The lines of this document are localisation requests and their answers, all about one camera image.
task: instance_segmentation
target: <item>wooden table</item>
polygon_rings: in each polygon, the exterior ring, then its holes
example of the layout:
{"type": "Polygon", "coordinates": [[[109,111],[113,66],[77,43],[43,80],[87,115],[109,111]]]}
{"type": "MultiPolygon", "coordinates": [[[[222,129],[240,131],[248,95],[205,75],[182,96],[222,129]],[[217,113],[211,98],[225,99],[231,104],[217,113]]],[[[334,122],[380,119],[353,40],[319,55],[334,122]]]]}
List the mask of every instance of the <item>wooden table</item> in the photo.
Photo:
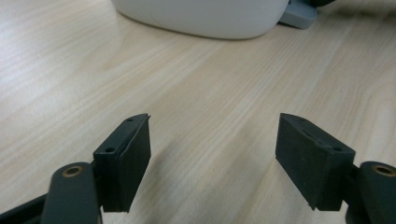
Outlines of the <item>wooden table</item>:
{"type": "Polygon", "coordinates": [[[396,2],[338,1],[308,30],[182,35],[109,0],[0,2],[0,212],[149,113],[152,158],[105,223],[343,223],[313,212],[275,159],[279,113],[396,164],[396,2]]]}

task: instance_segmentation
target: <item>wood grain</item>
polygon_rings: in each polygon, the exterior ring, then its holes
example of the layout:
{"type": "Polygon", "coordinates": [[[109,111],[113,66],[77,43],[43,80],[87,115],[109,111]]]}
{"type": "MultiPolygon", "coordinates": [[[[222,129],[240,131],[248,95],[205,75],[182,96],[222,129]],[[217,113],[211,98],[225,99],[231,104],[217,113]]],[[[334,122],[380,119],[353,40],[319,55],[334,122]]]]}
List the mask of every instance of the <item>wood grain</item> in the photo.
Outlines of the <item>wood grain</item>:
{"type": "Polygon", "coordinates": [[[152,159],[105,223],[343,223],[313,212],[275,160],[279,113],[396,165],[396,2],[338,1],[308,30],[182,35],[111,1],[1,1],[0,212],[48,190],[125,118],[149,113],[152,159]]]}

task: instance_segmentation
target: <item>white bowl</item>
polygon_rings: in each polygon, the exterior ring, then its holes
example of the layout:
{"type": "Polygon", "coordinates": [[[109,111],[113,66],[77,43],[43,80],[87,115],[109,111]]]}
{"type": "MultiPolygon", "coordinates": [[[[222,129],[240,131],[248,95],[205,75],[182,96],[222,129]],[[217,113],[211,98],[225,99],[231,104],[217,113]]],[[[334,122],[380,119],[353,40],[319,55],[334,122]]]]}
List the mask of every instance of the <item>white bowl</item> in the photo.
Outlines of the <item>white bowl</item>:
{"type": "Polygon", "coordinates": [[[289,0],[112,0],[127,17],[191,35],[243,39],[263,35],[289,0]]]}

